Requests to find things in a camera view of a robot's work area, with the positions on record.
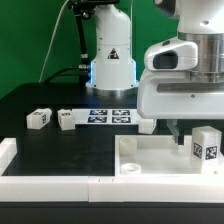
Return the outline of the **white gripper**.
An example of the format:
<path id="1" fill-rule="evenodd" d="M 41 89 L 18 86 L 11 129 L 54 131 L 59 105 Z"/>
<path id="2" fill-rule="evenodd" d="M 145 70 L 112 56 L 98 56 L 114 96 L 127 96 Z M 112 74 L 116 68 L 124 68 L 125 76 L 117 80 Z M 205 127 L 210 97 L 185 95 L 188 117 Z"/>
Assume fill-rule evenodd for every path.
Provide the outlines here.
<path id="1" fill-rule="evenodd" d="M 140 79 L 137 110 L 142 118 L 168 119 L 167 127 L 178 145 L 184 135 L 175 119 L 224 119 L 224 83 L 192 80 L 198 46 L 177 37 L 149 47 Z"/>

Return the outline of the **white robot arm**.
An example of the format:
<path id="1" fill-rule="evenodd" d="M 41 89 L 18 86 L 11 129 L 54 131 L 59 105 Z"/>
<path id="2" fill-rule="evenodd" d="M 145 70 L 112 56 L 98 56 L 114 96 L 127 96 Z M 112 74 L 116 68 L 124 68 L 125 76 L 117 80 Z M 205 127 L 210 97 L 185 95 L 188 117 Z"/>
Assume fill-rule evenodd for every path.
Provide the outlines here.
<path id="1" fill-rule="evenodd" d="M 109 2 L 96 3 L 97 54 L 87 88 L 101 95 L 138 89 L 145 119 L 165 119 L 174 136 L 179 119 L 224 119 L 224 0 L 153 0 L 179 20 L 177 36 L 149 47 L 136 78 L 131 22 Z"/>

